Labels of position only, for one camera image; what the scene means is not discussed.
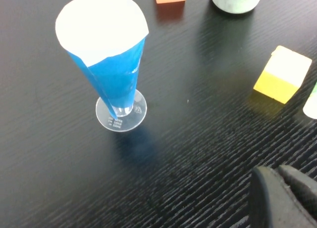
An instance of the paper cup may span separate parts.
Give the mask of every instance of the paper cup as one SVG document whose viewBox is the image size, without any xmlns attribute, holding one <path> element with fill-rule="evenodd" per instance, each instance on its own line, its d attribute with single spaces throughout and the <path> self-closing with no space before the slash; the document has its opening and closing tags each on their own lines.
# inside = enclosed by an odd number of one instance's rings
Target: paper cup
<svg viewBox="0 0 317 228">
<path fill-rule="evenodd" d="M 73 0 L 58 15 L 55 31 L 112 114 L 114 107 L 133 105 L 149 33 L 133 0 Z"/>
</svg>

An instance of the clear plastic cup base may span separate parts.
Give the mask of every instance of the clear plastic cup base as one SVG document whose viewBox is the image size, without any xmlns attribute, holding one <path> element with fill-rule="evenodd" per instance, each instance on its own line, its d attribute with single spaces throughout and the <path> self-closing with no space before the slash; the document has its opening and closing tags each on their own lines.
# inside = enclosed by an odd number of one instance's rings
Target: clear plastic cup base
<svg viewBox="0 0 317 228">
<path fill-rule="evenodd" d="M 103 125 L 108 130 L 123 133 L 130 131 L 140 125 L 145 118 L 147 109 L 147 103 L 144 96 L 138 90 L 136 90 L 133 108 L 128 115 L 114 119 L 110 115 L 109 110 L 103 100 L 99 97 L 96 103 L 96 116 L 101 125 Z"/>
</svg>

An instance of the yellow block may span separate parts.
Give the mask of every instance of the yellow block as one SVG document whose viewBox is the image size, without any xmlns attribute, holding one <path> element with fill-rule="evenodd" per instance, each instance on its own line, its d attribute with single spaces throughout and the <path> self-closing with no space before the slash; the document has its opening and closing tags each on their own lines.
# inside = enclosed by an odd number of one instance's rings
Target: yellow block
<svg viewBox="0 0 317 228">
<path fill-rule="evenodd" d="M 253 89 L 281 103 L 287 103 L 301 87 L 312 60 L 278 46 Z"/>
</svg>

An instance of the black wooden table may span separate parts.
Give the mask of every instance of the black wooden table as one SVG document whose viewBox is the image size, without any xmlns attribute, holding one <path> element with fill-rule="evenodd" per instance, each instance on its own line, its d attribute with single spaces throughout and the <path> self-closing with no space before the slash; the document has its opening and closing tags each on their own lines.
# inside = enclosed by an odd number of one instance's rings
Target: black wooden table
<svg viewBox="0 0 317 228">
<path fill-rule="evenodd" d="M 317 0 L 261 0 L 229 16 L 210 0 L 183 13 L 134 0 L 150 34 L 138 89 L 146 119 L 115 134 L 54 32 L 71 0 L 0 0 L 0 227 L 248 226 L 256 165 L 317 177 Z M 252 88 L 271 52 L 313 59 L 284 107 Z"/>
</svg>

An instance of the white block face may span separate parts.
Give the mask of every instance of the white block face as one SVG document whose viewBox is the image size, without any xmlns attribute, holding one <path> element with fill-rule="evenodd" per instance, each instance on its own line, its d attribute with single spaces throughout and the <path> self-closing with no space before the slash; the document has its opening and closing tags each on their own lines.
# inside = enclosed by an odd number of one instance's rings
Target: white block face
<svg viewBox="0 0 317 228">
<path fill-rule="evenodd" d="M 312 60 L 283 46 L 278 46 L 265 71 L 294 86 L 300 87 Z"/>
<path fill-rule="evenodd" d="M 89 67 L 146 37 L 147 22 L 133 0 L 73 0 L 56 19 L 60 45 Z"/>
</svg>

